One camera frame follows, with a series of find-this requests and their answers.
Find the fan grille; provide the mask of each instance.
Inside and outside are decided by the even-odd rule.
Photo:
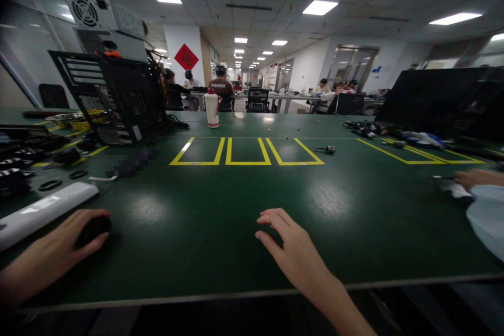
[[[89,0],[72,0],[72,8],[79,21],[93,27],[98,24],[98,14]]]

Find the white bottle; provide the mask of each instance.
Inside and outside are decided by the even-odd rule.
[[[206,118],[209,128],[219,127],[219,104],[221,101],[222,98],[214,92],[214,89],[209,88],[208,93],[205,94]]]

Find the hand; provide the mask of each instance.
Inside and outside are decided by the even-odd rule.
[[[475,185],[504,186],[504,174],[473,169],[469,172],[455,172],[455,182],[470,192]]]
[[[109,233],[97,236],[80,249],[74,249],[84,226],[98,216],[111,216],[104,209],[80,209],[58,228],[30,245],[0,272],[0,291],[10,306],[16,306],[61,278],[78,262],[99,250]]]
[[[263,231],[256,237],[271,253],[289,281],[311,302],[315,303],[338,280],[329,272],[308,233],[281,208],[269,209],[257,219],[280,234],[283,248]]]

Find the left hand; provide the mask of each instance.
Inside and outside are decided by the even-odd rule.
[[[30,245],[0,272],[2,299],[16,306],[61,278],[78,262],[101,248],[109,233],[97,236],[80,249],[74,249],[77,237],[93,218],[111,216],[105,209],[80,209],[58,228]]]

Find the brown shirt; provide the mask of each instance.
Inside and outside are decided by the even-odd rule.
[[[209,88],[213,88],[216,94],[234,95],[235,91],[231,83],[225,79],[217,78],[210,82]]]

